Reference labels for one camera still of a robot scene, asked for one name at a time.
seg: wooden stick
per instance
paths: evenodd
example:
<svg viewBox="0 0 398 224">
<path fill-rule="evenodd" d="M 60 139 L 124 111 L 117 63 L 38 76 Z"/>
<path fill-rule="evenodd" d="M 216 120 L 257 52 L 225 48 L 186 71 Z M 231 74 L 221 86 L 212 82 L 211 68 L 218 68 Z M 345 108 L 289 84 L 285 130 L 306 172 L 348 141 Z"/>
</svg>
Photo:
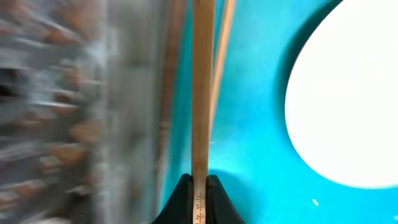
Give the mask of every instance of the wooden stick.
<svg viewBox="0 0 398 224">
<path fill-rule="evenodd" d="M 193 223 L 206 222 L 215 0 L 193 0 L 192 176 Z"/>
<path fill-rule="evenodd" d="M 223 77 L 224 61 L 226 56 L 226 50 L 228 48 L 229 33 L 231 31 L 234 8 L 235 0 L 226 0 L 224 5 L 223 20 L 221 22 L 221 30 L 218 39 L 218 50 L 215 63 L 213 86 L 211 87 L 210 133 L 213 128 L 213 122 L 216 115 L 218 94 L 220 92 L 221 79 Z"/>
</svg>

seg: brown stick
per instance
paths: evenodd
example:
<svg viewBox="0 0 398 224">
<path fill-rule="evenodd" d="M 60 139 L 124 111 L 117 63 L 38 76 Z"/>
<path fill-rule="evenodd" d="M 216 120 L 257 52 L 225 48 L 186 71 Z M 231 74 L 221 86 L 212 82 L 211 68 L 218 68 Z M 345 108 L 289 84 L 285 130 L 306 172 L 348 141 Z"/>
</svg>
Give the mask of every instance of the brown stick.
<svg viewBox="0 0 398 224">
<path fill-rule="evenodd" d="M 218 95 L 220 92 L 221 79 L 223 77 L 224 61 L 226 50 L 228 48 L 229 33 L 231 31 L 232 19 L 235 8 L 235 0 L 226 0 L 224 5 L 223 20 L 218 39 L 218 50 L 215 63 L 213 86 L 211 87 L 210 101 L 210 133 L 213 128 L 213 122 L 216 115 Z"/>
<path fill-rule="evenodd" d="M 215 0 L 193 1 L 192 176 L 193 223 L 206 222 L 205 192 L 210 139 Z"/>
</svg>

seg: round white plate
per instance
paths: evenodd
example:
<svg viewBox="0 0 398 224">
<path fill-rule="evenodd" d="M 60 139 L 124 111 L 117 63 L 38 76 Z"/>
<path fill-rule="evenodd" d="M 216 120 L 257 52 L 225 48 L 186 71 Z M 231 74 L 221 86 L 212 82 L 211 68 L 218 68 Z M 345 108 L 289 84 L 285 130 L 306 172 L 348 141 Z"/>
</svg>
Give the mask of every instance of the round white plate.
<svg viewBox="0 0 398 224">
<path fill-rule="evenodd" d="M 316 172 L 398 185 L 398 1 L 345 0 L 305 44 L 287 87 L 290 139 Z"/>
</svg>

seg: blue surface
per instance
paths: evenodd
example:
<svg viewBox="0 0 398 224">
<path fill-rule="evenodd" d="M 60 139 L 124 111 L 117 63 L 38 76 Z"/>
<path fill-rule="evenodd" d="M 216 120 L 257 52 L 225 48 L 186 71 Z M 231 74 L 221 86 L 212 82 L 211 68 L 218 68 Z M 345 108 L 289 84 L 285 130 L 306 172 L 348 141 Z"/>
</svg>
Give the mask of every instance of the blue surface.
<svg viewBox="0 0 398 224">
<path fill-rule="evenodd" d="M 329 181 L 301 160 L 287 135 L 289 73 L 309 35 L 337 4 L 237 0 L 209 167 L 246 223 L 398 223 L 398 189 L 355 189 Z M 190 173 L 192 5 L 188 9 L 161 205 L 180 176 Z M 221 12 L 218 1 L 216 33 Z"/>
</svg>

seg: white speck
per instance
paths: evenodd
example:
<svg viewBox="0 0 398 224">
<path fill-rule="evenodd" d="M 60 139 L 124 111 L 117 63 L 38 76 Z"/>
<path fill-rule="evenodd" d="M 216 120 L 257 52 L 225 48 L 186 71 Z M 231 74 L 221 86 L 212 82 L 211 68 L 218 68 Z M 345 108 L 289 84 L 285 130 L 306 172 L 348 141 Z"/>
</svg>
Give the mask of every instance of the white speck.
<svg viewBox="0 0 398 224">
<path fill-rule="evenodd" d="M 313 202 L 313 204 L 317 207 L 317 206 L 319 206 L 319 203 L 315 200 L 315 199 L 312 199 L 312 202 Z"/>
</svg>

